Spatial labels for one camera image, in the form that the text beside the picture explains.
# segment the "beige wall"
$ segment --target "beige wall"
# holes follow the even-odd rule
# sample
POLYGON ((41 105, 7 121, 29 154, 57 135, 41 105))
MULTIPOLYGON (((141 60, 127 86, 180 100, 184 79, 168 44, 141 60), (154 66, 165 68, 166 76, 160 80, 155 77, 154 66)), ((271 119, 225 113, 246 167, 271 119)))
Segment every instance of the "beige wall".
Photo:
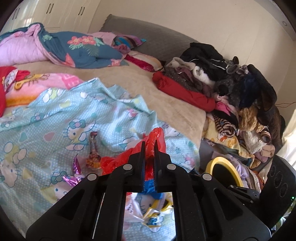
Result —
POLYGON ((290 64, 293 41, 253 0, 101 0, 89 32, 109 14, 156 23, 212 44, 225 58, 254 64, 278 92, 290 64))
MULTIPOLYGON (((294 51, 291 59, 291 63, 286 75, 286 78, 278 92, 277 104, 280 103, 292 103, 296 101, 296 42, 294 42, 294 51)), ((286 124, 291 119, 296 104, 292 104, 287 108, 279 108, 281 115, 285 118, 286 124)))

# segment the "red flower print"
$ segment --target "red flower print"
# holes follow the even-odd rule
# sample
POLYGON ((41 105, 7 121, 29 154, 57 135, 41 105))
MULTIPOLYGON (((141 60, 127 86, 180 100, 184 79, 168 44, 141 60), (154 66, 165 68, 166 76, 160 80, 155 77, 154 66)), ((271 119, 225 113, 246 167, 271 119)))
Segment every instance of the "red flower print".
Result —
POLYGON ((72 40, 69 40, 69 41, 67 42, 67 44, 78 45, 78 44, 81 43, 81 41, 82 41, 81 38, 77 38, 76 36, 73 36, 73 37, 72 37, 72 40))
POLYGON ((82 36, 81 42, 82 44, 91 44, 91 45, 96 44, 96 41, 94 40, 93 36, 82 36))

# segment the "wardrobe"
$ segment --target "wardrobe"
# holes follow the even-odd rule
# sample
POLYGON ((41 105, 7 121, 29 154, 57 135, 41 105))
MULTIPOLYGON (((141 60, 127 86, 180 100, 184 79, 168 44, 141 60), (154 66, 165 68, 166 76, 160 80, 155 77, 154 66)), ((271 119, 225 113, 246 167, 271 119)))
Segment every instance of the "wardrobe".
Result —
POLYGON ((24 0, 9 17, 0 34, 31 23, 43 23, 50 32, 87 33, 100 0, 24 0))

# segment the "black handle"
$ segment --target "black handle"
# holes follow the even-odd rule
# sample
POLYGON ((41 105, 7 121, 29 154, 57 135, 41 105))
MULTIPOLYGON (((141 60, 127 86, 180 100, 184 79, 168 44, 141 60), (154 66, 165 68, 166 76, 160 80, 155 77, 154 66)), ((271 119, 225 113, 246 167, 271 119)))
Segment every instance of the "black handle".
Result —
POLYGON ((17 12, 17 10, 15 10, 15 12, 14 12, 14 14, 13 14, 13 16, 12 16, 12 20, 14 19, 14 17, 15 17, 15 13, 17 12))
MULTIPOLYGON (((18 11, 17 11, 17 15, 18 15, 18 12, 20 11, 20 8, 18 9, 18 11)), ((15 16, 15 19, 17 19, 17 15, 15 16)))
POLYGON ((48 13, 48 10, 49 10, 49 8, 50 8, 50 5, 51 5, 51 3, 50 3, 49 6, 48 6, 48 9, 47 9, 47 11, 46 11, 46 14, 48 13))
POLYGON ((84 9, 85 9, 85 7, 83 7, 83 10, 82 10, 81 16, 83 15, 84 9))
MULTIPOLYGON (((82 9, 82 7, 81 7, 81 9, 82 9)), ((80 11, 79 11, 79 14, 80 14, 80 12, 81 12, 81 9, 80 9, 80 11)), ((78 16, 79 16, 79 14, 78 14, 78 16)))
MULTIPOLYGON (((52 8, 53 8, 53 6, 54 6, 54 3, 52 4, 52 8)), ((50 9, 50 12, 49 12, 49 13, 51 13, 51 12, 52 12, 52 8, 50 9)))

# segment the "light blue hello kitty sheet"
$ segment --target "light blue hello kitty sheet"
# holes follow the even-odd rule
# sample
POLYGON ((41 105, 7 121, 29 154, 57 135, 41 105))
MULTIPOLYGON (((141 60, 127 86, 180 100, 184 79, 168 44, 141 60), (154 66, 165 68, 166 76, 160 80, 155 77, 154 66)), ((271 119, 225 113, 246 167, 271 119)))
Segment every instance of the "light blue hello kitty sheet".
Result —
MULTIPOLYGON (((190 171, 199 167, 199 152, 185 136, 157 119, 142 96, 131 98, 120 86, 106 88, 98 78, 71 90, 51 88, 28 107, 0 118, 0 205, 25 235, 29 226, 62 198, 71 187, 63 180, 73 175, 72 161, 84 174, 89 155, 89 134, 98 131, 101 156, 116 156, 153 128, 165 132, 172 162, 190 171)), ((124 231, 128 240, 171 240, 174 221, 165 218, 152 233, 141 223, 124 231)))

